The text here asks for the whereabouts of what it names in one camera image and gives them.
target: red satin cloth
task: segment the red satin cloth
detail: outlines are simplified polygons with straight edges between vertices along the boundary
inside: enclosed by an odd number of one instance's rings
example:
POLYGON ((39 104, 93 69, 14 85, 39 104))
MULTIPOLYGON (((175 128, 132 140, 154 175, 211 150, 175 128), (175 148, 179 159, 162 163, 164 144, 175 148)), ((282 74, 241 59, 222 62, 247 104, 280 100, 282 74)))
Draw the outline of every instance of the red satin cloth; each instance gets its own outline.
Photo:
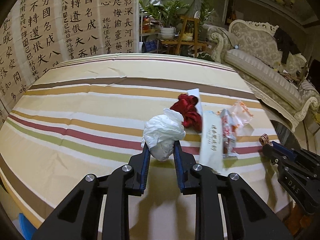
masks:
POLYGON ((196 131, 201 132, 202 119, 195 107, 198 103, 198 98, 195 96, 188 96, 187 94, 181 94, 178 96, 178 100, 179 101, 174 103, 170 109, 182 114, 184 119, 182 125, 185 128, 193 127, 196 131))

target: snack package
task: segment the snack package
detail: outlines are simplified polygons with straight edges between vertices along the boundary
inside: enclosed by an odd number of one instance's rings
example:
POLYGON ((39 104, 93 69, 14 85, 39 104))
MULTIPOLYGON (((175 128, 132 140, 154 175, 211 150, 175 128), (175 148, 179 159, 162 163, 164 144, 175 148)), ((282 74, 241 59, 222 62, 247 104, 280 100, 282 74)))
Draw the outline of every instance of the snack package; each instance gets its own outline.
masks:
POLYGON ((247 106, 240 100, 229 109, 229 112, 237 129, 243 128, 253 117, 247 106))
POLYGON ((212 111, 203 112, 202 138, 199 163, 223 175, 223 137, 220 116, 212 111))
POLYGON ((236 130, 243 128, 253 115, 242 101, 237 101, 230 109, 223 109, 220 114, 223 132, 223 156, 234 157, 236 153, 236 130))
POLYGON ((236 125, 228 109, 223 109, 221 114, 223 135, 223 157, 237 156, 236 153, 236 125))

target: green stripe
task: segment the green stripe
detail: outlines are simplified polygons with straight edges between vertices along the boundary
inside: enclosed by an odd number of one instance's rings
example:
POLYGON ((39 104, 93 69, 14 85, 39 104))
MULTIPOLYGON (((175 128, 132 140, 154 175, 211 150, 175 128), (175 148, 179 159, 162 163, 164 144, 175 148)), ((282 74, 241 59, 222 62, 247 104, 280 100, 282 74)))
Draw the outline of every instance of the green stripe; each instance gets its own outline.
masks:
POLYGON ((106 151, 106 150, 101 150, 101 149, 96 149, 92 148, 86 145, 82 145, 76 142, 72 142, 66 139, 60 139, 52 135, 47 135, 47 134, 42 134, 42 133, 37 133, 28 129, 25 129, 23 127, 20 127, 19 125, 15 124, 9 118, 6 120, 11 126, 13 126, 15 129, 18 131, 27 134, 29 136, 32 136, 34 138, 37 138, 42 141, 50 142, 58 146, 64 146, 66 148, 75 150, 77 152, 85 153, 91 156, 103 158, 103 159, 108 159, 108 160, 113 160, 113 161, 118 161, 118 162, 124 162, 128 163, 130 157, 132 155, 130 154, 122 154, 122 153, 116 153, 116 152, 111 152, 111 151, 106 151))
MULTIPOLYGON (((96 149, 96 148, 82 145, 82 144, 72 142, 72 141, 69 141, 66 139, 57 138, 52 135, 34 132, 34 131, 28 130, 26 128, 23 128, 23 127, 17 125, 16 123, 12 122, 10 120, 10 118, 7 118, 6 121, 12 127, 14 127, 15 129, 17 129, 18 131, 20 131, 24 134, 27 134, 29 136, 32 136, 32 137, 37 138, 42 141, 53 143, 58 146, 66 147, 66 148, 69 148, 69 149, 72 149, 72 150, 75 150, 77 152, 81 152, 81 153, 84 153, 87 155, 91 155, 91 156, 95 156, 95 157, 99 157, 99 158, 107 159, 107 160, 123 162, 123 163, 128 163, 130 157, 132 156, 130 154, 123 154, 123 153, 117 153, 117 152, 96 149)), ((249 165, 254 165, 254 164, 258 164, 258 163, 266 162, 266 161, 267 160, 264 157, 252 157, 252 158, 247 158, 247 159, 228 158, 228 159, 223 160, 223 163, 224 163, 225 168, 231 168, 231 167, 249 166, 249 165)), ((154 167, 159 167, 159 168, 172 168, 172 169, 175 168, 173 160, 168 160, 166 162, 152 160, 150 162, 150 165, 154 166, 154 167)))

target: sofa cushion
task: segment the sofa cushion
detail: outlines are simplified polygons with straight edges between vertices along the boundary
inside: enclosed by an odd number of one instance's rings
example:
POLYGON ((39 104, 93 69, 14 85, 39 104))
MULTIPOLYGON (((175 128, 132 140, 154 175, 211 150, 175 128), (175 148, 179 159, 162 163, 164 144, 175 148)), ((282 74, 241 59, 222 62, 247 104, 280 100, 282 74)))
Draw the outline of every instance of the sofa cushion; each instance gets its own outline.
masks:
MULTIPOLYGON (((282 51, 278 50, 275 38, 265 31, 254 30, 244 23, 237 22, 232 26, 231 32, 239 39, 239 49, 257 57, 266 65, 279 69, 282 51)), ((289 53, 287 64, 283 68, 292 76, 301 71, 305 59, 297 54, 289 53)))
POLYGON ((294 85, 258 58, 242 50, 231 49, 226 53, 225 61, 272 89, 294 108, 300 108, 301 96, 294 85))

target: calligraphy scroll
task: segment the calligraphy scroll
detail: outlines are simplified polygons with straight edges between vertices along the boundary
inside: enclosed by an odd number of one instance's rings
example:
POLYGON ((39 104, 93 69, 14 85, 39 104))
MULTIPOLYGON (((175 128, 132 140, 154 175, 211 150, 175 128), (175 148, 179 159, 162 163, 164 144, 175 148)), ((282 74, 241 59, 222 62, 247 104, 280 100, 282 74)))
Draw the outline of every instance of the calligraphy scroll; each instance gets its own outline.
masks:
POLYGON ((58 63, 137 52, 138 0, 18 0, 0 29, 0 127, 58 63))

